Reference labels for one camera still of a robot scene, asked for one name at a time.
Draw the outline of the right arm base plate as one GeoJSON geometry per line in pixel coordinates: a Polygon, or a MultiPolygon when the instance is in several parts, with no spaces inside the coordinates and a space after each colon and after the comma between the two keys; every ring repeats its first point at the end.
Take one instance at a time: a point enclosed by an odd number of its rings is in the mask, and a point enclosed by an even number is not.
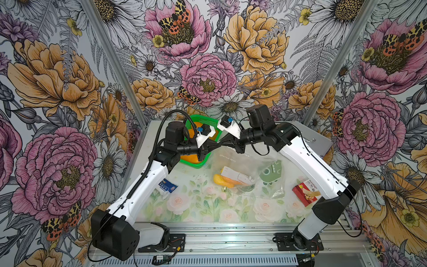
{"type": "Polygon", "coordinates": [[[324,246],[320,235],[306,239],[295,233],[276,233],[272,241],[277,245],[278,251],[323,251],[324,246]]]}

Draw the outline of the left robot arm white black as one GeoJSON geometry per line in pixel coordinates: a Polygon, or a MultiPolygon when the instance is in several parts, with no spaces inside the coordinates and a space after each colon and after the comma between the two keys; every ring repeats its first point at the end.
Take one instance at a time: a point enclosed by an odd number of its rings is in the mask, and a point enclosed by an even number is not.
{"type": "Polygon", "coordinates": [[[208,154],[208,147],[215,145],[211,140],[215,135],[213,126],[203,124],[198,127],[187,113],[179,113],[190,122],[193,137],[189,137],[186,125],[181,121],[168,124],[164,139],[160,138],[162,129],[157,130],[149,160],[140,176],[105,211],[96,210],[92,215],[90,248],[125,261],[139,248],[156,246],[164,250],[168,247],[169,229],[156,222],[145,223],[136,229],[134,224],[138,214],[182,155],[197,155],[202,161],[208,154]]]}

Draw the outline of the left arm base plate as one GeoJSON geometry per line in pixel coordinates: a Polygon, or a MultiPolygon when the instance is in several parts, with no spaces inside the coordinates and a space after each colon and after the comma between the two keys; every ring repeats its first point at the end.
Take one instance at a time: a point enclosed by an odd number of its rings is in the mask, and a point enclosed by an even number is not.
{"type": "Polygon", "coordinates": [[[157,245],[138,248],[139,253],[182,253],[185,250],[186,234],[170,234],[157,245]]]}

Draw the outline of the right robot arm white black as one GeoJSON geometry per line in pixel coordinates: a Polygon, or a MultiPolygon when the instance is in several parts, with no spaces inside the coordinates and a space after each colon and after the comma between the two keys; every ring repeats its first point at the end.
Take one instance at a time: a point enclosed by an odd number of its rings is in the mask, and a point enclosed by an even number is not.
{"type": "Polygon", "coordinates": [[[244,129],[233,118],[224,116],[218,123],[227,135],[221,144],[242,154],[246,146],[264,143],[294,163],[320,191],[320,199],[295,228],[288,242],[296,250],[308,250],[313,239],[329,225],[334,225],[360,190],[360,183],[348,181],[309,146],[301,131],[292,123],[276,123],[265,105],[246,110],[250,127],[244,129]]]}

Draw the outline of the clear zip-top bag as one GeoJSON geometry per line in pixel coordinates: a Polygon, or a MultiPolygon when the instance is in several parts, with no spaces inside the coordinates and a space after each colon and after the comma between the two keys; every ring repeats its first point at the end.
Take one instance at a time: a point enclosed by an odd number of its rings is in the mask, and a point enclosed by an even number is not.
{"type": "Polygon", "coordinates": [[[207,169],[212,180],[215,174],[232,179],[241,174],[254,179],[255,183],[251,186],[225,188],[218,185],[235,194],[259,199],[279,199],[285,196],[283,164],[275,157],[238,154],[231,148],[220,148],[211,153],[207,169]]]}

